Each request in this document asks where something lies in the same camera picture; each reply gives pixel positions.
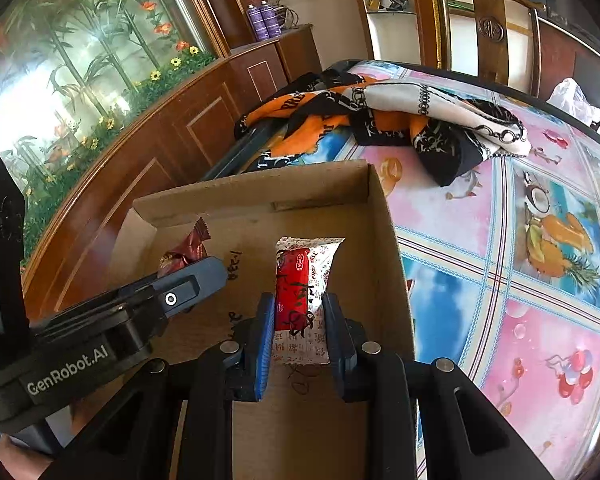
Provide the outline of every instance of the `red label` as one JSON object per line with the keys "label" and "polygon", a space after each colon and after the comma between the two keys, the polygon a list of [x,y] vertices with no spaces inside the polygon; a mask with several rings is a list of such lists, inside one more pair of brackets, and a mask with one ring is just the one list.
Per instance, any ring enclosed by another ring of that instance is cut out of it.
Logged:
{"label": "red label", "polygon": [[303,333],[307,327],[309,295],[309,249],[295,249],[278,253],[276,275],[276,330]]}

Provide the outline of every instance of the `snack packet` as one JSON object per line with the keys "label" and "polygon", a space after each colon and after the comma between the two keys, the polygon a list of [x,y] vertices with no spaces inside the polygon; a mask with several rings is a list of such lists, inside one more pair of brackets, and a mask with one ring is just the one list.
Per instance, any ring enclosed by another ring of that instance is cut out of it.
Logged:
{"label": "snack packet", "polygon": [[282,364],[329,363],[322,295],[344,238],[280,238],[276,244],[276,315],[272,359]]}
{"label": "snack packet", "polygon": [[171,251],[164,253],[158,266],[158,278],[171,274],[190,264],[206,258],[206,249],[202,242],[210,240],[209,230],[205,221],[199,218],[193,231],[191,231],[181,244]]}

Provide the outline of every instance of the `purple bottle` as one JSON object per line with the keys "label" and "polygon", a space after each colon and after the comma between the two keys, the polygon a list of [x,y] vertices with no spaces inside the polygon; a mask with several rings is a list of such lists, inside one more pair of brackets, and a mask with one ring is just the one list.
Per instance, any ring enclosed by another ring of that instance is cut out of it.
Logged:
{"label": "purple bottle", "polygon": [[264,23],[262,14],[260,13],[260,9],[253,5],[249,5],[247,8],[247,15],[249,16],[251,27],[253,27],[253,30],[256,33],[256,39],[258,41],[268,40],[269,33],[267,32],[267,27]]}
{"label": "purple bottle", "polygon": [[262,13],[269,37],[277,38],[278,36],[282,35],[282,32],[280,31],[280,24],[278,23],[278,17],[276,16],[276,11],[274,10],[273,6],[263,0],[262,5],[260,6],[260,12]]}

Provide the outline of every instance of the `orange black and white scarf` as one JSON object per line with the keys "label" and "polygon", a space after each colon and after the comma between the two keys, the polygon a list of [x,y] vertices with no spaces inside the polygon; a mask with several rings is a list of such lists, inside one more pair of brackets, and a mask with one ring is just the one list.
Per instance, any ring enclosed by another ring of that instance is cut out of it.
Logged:
{"label": "orange black and white scarf", "polygon": [[522,122],[491,102],[404,80],[346,79],[350,84],[333,86],[343,82],[336,78],[330,88],[315,89],[318,79],[304,76],[244,115],[235,127],[238,138],[262,119],[286,120],[284,134],[249,169],[286,166],[340,126],[360,145],[413,146],[440,186],[492,156],[527,156],[531,149]]}

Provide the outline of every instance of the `wooden chair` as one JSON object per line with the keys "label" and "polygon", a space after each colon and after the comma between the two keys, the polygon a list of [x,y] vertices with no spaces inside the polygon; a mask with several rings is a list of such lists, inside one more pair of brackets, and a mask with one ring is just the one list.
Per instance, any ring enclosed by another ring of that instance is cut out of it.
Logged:
{"label": "wooden chair", "polygon": [[[544,4],[529,0],[512,0],[529,9],[531,16],[532,43],[534,60],[531,75],[531,94],[537,96],[540,85],[540,39],[538,28],[538,10],[544,10]],[[437,0],[439,37],[442,41],[441,66],[451,70],[451,26],[447,0]],[[507,20],[504,0],[474,0],[474,12],[464,12],[465,16],[475,18],[475,30],[478,37],[478,77],[486,81],[509,84],[509,49],[507,43]]]}

